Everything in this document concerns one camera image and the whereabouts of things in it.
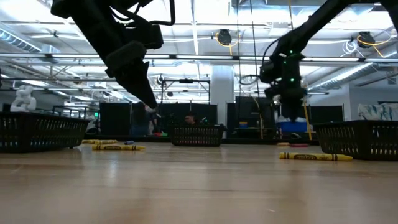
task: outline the person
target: person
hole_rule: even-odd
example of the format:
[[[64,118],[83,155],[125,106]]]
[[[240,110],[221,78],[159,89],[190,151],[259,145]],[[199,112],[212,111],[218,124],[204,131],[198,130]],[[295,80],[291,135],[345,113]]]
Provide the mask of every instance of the person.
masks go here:
[[[138,102],[132,112],[131,135],[146,136],[149,131],[150,115],[143,102]]]
[[[185,115],[185,123],[187,125],[196,125],[196,124],[198,124],[196,119],[195,119],[195,114],[193,112],[189,112],[187,115]]]

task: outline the white statue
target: white statue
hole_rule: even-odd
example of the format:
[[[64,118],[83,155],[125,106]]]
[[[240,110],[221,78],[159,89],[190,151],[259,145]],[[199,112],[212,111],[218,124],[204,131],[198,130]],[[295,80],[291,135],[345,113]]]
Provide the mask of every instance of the white statue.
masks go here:
[[[11,104],[11,112],[30,112],[36,109],[36,99],[32,97],[32,86],[20,86],[17,97]]]

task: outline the wooden table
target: wooden table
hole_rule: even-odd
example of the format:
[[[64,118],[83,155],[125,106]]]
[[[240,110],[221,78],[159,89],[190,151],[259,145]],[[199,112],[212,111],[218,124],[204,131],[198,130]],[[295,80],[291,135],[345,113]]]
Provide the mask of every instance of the wooden table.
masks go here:
[[[286,149],[274,146],[143,145],[0,154],[0,223],[398,222],[396,162],[279,160]]]

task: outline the ceiling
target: ceiling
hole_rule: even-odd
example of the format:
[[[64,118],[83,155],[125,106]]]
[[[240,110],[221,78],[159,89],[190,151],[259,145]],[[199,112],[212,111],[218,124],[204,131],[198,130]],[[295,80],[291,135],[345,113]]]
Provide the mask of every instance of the ceiling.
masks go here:
[[[239,7],[235,2],[228,0],[175,0],[176,24],[172,27],[162,26],[162,34],[165,44],[161,49],[149,50],[148,54],[175,54],[175,55],[247,55],[260,56],[264,53],[269,44],[276,38],[288,33],[290,26],[290,12],[287,1],[271,1],[265,4],[264,0],[252,0],[252,10],[250,1],[239,1]],[[308,17],[325,1],[312,1],[312,5],[306,5],[304,0],[292,1],[292,23],[298,27],[305,22]],[[53,16],[50,13],[49,0],[2,0],[0,1],[0,28],[5,27],[18,37],[27,42],[39,46],[51,45],[63,54],[95,54],[91,45],[81,34],[79,28],[69,18],[67,20]],[[153,0],[145,8],[140,9],[139,15],[147,20],[169,20],[168,0]],[[234,47],[224,47],[217,43],[214,36],[220,29],[229,29],[233,42],[238,41]],[[375,49],[361,49],[347,44],[351,37],[358,36],[360,31],[370,31],[377,43],[385,42],[378,46],[383,50],[396,42],[396,31],[392,25],[388,13],[380,6],[373,4],[354,5],[343,11],[338,17],[333,19],[322,30],[320,30],[303,51],[308,57],[379,57]],[[0,51],[8,53],[26,53],[17,47],[6,42],[0,41]],[[9,72],[8,77],[52,77],[52,78],[73,78],[82,77],[84,79],[107,78],[99,60],[80,59],[79,62],[93,62],[96,66],[59,66],[59,65],[40,65],[32,58],[0,58],[0,66],[11,66],[17,71]],[[152,66],[149,68],[148,76],[153,89],[159,90],[160,86],[156,80],[160,74],[169,79],[194,78],[208,80],[211,78],[213,62],[206,60],[195,60],[184,62],[183,60],[151,60]],[[237,76],[252,75],[258,73],[260,65],[251,62],[230,62],[229,63]],[[311,64],[300,67],[304,82],[308,85],[327,77],[332,72],[353,65],[341,64]],[[121,88],[116,82],[101,83],[81,82],[79,84],[68,81],[47,82],[52,88],[77,88],[89,89],[96,86],[106,88]],[[264,89],[267,85],[260,83],[259,88]],[[239,86],[235,82],[235,91],[247,94],[256,91],[257,86]],[[197,100],[206,101],[206,86],[197,83],[184,84],[176,83],[169,88],[175,90],[173,97],[165,96],[166,100]],[[178,91],[191,90],[191,92],[179,93]],[[117,96],[104,96],[101,92],[85,91],[58,91],[69,95],[79,95],[94,98],[97,100],[132,100],[136,99],[127,92],[114,93]]]

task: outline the wire basket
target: wire basket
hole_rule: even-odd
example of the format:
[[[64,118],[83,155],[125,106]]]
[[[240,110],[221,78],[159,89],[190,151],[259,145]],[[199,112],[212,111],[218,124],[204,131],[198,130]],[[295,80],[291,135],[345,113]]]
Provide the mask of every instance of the wire basket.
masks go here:
[[[0,152],[25,153],[79,146],[88,121],[37,113],[0,113]]]
[[[315,131],[325,153],[365,160],[398,160],[397,121],[317,124]]]
[[[221,145],[224,126],[174,126],[170,137],[174,146],[209,146]]]

